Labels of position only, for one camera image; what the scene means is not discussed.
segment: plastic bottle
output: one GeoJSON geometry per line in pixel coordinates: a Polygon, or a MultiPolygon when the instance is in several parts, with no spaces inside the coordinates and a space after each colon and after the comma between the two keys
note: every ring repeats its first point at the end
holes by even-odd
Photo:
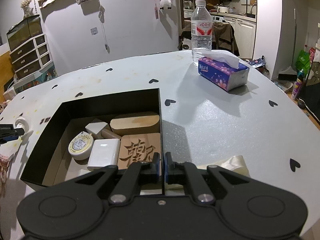
{"type": "Polygon", "coordinates": [[[293,91],[292,91],[292,95],[291,95],[291,98],[293,100],[297,99],[297,97],[301,91],[304,77],[305,77],[305,73],[304,73],[304,70],[302,69],[299,71],[297,81],[293,85],[293,91]]]}
{"type": "Polygon", "coordinates": [[[212,16],[205,8],[205,0],[196,0],[196,9],[191,17],[192,57],[198,66],[202,52],[212,48],[212,16]]]}

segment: tissue pack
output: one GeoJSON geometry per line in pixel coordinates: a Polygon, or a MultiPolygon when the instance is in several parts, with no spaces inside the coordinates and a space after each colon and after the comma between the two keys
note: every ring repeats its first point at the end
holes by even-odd
{"type": "Polygon", "coordinates": [[[198,71],[201,76],[225,91],[245,85],[249,75],[249,68],[241,63],[239,63],[239,69],[235,69],[225,62],[207,57],[199,59],[198,71]]]}

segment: wall outlet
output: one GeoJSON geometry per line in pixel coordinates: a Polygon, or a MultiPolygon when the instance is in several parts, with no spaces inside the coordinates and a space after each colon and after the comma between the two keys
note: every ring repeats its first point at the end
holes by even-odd
{"type": "Polygon", "coordinates": [[[97,27],[92,28],[90,31],[91,31],[91,35],[96,35],[98,33],[97,27]]]}

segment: faucet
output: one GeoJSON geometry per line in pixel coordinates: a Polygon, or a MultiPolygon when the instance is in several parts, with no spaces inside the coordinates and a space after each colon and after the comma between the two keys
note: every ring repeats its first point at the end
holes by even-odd
{"type": "Polygon", "coordinates": [[[254,4],[252,5],[251,11],[250,11],[251,14],[252,14],[253,7],[254,7],[254,6],[257,6],[257,5],[258,5],[258,3],[254,3],[254,4]]]}

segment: open box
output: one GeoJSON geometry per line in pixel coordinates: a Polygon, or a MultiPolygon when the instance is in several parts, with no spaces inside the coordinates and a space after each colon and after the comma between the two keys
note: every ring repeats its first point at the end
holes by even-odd
{"type": "Polygon", "coordinates": [[[119,114],[155,112],[162,119],[159,89],[137,90],[62,103],[40,135],[20,177],[33,189],[48,187],[89,172],[68,153],[70,141],[94,118],[110,123],[119,114]]]}

